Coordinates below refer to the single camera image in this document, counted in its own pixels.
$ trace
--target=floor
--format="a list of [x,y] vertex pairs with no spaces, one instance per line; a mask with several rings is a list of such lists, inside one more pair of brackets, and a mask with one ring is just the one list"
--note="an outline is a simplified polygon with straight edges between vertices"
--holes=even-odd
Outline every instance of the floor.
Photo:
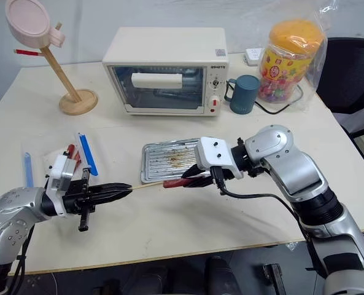
[[52,274],[27,275],[19,294],[33,295],[97,295],[100,287],[110,286],[107,294],[126,294],[134,282],[149,267],[165,266],[172,277],[171,292],[174,294],[204,294],[204,266],[206,259],[220,256],[230,265],[238,280],[243,295],[272,295],[272,286],[266,284],[262,265],[278,263],[288,295],[321,294],[323,279],[312,267],[305,242],[278,245],[270,248],[255,248],[227,251],[184,258],[165,259],[138,264],[104,267]]

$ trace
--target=wooden stand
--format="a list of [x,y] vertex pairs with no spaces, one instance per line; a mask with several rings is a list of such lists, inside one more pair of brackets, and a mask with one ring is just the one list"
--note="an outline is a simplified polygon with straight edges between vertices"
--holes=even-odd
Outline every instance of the wooden stand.
[[43,47],[40,48],[40,51],[68,91],[68,93],[61,98],[59,108],[67,115],[81,115],[93,109],[98,102],[97,95],[89,89],[76,90],[49,48]]

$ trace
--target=plastic bag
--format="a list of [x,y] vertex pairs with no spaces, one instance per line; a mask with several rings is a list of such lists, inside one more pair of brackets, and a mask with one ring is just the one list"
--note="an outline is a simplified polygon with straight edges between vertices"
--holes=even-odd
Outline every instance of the plastic bag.
[[278,0],[263,8],[266,16],[272,13],[273,22],[260,59],[258,98],[265,106],[280,109],[303,97],[298,106],[305,109],[320,80],[327,49],[325,30],[337,2]]

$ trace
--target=orange jar lid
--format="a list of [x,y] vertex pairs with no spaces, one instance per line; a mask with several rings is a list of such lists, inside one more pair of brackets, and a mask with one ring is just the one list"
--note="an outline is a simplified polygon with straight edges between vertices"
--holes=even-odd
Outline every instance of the orange jar lid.
[[286,20],[272,28],[269,38],[282,49],[312,57],[320,47],[324,34],[309,20]]

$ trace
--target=mug handle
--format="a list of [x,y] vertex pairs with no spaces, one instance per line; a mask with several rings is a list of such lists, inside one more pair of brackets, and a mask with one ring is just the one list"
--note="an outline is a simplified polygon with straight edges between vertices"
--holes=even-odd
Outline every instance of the mug handle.
[[227,87],[226,87],[226,89],[225,89],[224,99],[225,99],[225,100],[227,100],[227,101],[229,101],[229,102],[232,100],[232,98],[231,98],[231,97],[228,97],[228,96],[227,96],[228,88],[229,88],[229,86],[230,86],[230,83],[234,83],[234,84],[236,84],[236,80],[235,80],[235,79],[229,79],[229,80],[227,81]]

